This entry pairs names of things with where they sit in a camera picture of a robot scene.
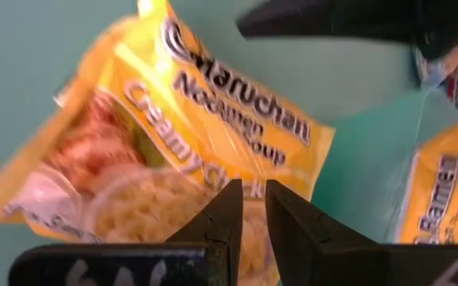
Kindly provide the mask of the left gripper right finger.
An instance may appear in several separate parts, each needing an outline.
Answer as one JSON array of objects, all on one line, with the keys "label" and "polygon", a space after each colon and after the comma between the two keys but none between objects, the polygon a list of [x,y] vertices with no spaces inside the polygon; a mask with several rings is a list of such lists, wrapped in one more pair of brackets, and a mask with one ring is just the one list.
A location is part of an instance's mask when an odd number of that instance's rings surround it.
[{"label": "left gripper right finger", "polygon": [[458,245],[379,244],[276,180],[266,217],[283,286],[458,286]]}]

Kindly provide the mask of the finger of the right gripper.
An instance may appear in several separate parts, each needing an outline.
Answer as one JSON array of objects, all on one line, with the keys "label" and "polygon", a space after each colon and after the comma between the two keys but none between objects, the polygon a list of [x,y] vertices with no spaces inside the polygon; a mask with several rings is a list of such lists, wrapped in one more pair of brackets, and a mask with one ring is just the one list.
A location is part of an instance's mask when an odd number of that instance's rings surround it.
[{"label": "finger of the right gripper", "polygon": [[265,0],[236,22],[245,37],[410,40],[416,0]]}]

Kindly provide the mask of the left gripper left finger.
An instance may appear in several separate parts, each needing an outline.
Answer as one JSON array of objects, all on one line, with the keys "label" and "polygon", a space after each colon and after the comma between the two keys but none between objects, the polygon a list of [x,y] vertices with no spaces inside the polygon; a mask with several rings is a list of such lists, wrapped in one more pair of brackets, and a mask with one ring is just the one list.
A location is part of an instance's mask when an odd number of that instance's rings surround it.
[{"label": "left gripper left finger", "polygon": [[236,286],[242,220],[233,179],[165,242],[38,246],[14,260],[8,286]]}]

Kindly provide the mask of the yellow creamy chicken ramen pack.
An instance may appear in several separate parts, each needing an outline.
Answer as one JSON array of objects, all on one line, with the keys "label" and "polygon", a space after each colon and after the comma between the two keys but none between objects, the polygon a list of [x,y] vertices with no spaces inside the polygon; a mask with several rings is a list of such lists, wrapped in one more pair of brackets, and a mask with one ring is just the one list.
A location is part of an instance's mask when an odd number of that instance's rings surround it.
[{"label": "yellow creamy chicken ramen pack", "polygon": [[84,54],[60,109],[0,169],[0,222],[78,242],[163,242],[243,184],[238,286],[277,286],[267,180],[310,199],[335,131],[215,59],[169,0]]}]

